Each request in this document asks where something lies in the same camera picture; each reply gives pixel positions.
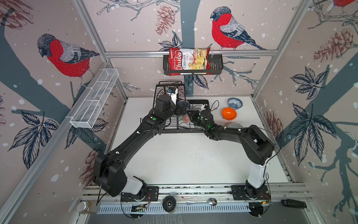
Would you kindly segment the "red orange patterned bowl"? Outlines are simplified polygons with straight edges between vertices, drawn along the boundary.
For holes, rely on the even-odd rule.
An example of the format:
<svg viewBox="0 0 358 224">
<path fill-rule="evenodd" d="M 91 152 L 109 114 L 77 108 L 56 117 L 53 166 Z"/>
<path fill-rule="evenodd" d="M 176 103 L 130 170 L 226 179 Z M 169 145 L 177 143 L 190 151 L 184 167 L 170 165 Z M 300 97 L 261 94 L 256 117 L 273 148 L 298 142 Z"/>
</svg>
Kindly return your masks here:
<svg viewBox="0 0 358 224">
<path fill-rule="evenodd" d="M 183 122 L 186 123 L 186 124 L 190 124 L 190 123 L 191 123 L 191 120 L 190 120 L 188 114 L 186 114 L 186 115 L 183 117 Z"/>
</svg>

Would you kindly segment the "black wire dish rack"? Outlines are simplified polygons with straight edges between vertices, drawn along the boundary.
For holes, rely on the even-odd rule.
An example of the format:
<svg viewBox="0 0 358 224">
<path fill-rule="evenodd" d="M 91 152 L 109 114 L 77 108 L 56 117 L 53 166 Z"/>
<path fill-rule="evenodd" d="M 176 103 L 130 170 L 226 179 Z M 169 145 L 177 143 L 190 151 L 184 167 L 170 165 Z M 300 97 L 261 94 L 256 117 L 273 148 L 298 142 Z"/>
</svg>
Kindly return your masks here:
<svg viewBox="0 0 358 224">
<path fill-rule="evenodd" d="M 166 121 L 165 127 L 159 130 L 159 134 L 203 132 L 203 128 L 195 126 L 194 123 L 190 121 L 187 112 L 209 108 L 208 100 L 187 98 L 185 85 L 182 81 L 158 82 L 155 87 L 153 106 L 156 105 L 157 97 L 161 95 L 176 96 L 176 111 L 174 115 Z"/>
</svg>

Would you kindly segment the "green patterned bowl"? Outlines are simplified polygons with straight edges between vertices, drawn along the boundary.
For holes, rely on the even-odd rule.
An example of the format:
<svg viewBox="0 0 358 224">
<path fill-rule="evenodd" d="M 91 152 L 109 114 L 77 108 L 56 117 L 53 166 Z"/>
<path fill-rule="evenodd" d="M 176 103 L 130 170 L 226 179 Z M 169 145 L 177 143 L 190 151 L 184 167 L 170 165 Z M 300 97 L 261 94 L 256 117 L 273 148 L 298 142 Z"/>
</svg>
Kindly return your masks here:
<svg viewBox="0 0 358 224">
<path fill-rule="evenodd" d="M 235 128 L 235 129 L 242 129 L 243 125 L 237 122 L 231 122 L 227 125 L 227 128 Z"/>
</svg>

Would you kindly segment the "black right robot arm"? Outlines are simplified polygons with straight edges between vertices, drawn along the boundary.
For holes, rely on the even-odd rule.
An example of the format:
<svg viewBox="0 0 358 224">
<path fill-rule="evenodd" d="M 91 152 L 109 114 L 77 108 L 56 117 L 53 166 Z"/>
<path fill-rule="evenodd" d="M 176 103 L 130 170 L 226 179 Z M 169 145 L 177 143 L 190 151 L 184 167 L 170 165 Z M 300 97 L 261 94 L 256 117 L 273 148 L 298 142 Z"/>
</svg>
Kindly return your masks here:
<svg viewBox="0 0 358 224">
<path fill-rule="evenodd" d="M 215 124 L 210 109 L 190 110 L 188 116 L 195 126 L 203 129 L 209 139 L 242 144 L 251 161 L 249 177 L 245 183 L 246 195 L 250 199 L 258 198 L 265 187 L 266 163 L 274 151 L 271 140 L 256 125 L 246 128 L 228 128 Z"/>
</svg>

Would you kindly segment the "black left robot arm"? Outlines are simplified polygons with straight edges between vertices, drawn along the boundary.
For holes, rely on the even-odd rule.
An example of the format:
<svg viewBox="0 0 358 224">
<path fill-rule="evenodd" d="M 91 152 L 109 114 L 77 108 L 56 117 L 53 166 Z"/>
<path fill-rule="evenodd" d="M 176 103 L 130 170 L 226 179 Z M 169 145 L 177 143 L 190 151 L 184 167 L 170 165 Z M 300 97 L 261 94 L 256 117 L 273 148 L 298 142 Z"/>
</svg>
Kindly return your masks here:
<svg viewBox="0 0 358 224">
<path fill-rule="evenodd" d="M 127 163 L 154 136 L 158 134 L 176 112 L 176 104 L 165 94 L 156 99 L 155 107 L 141 121 L 139 127 L 111 152 L 98 154 L 94 161 L 92 181 L 112 197 L 120 193 L 143 196 L 145 182 L 128 178 Z"/>
</svg>

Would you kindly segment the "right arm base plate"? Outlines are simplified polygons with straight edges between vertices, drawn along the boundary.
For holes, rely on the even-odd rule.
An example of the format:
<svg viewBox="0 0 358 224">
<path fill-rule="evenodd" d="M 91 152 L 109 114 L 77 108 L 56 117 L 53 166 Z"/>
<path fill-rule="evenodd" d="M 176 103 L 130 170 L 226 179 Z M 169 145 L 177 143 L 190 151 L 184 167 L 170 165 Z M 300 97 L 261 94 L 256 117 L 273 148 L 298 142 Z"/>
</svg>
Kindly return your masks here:
<svg viewBox="0 0 358 224">
<path fill-rule="evenodd" d="M 264 184 L 258 189 L 246 185 L 232 185 L 230 193 L 235 201 L 271 199 L 270 192 Z"/>
</svg>

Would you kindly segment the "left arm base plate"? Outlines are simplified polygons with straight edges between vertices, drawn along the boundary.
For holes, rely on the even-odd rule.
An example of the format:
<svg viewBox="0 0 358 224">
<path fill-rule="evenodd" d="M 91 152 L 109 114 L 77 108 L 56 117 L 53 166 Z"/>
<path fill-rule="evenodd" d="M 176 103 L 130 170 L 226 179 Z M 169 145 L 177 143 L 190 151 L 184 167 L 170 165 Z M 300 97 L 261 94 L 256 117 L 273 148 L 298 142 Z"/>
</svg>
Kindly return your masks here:
<svg viewBox="0 0 358 224">
<path fill-rule="evenodd" d="M 158 186 L 143 187 L 137 195 L 122 193 L 122 202 L 156 202 L 158 200 Z"/>
</svg>

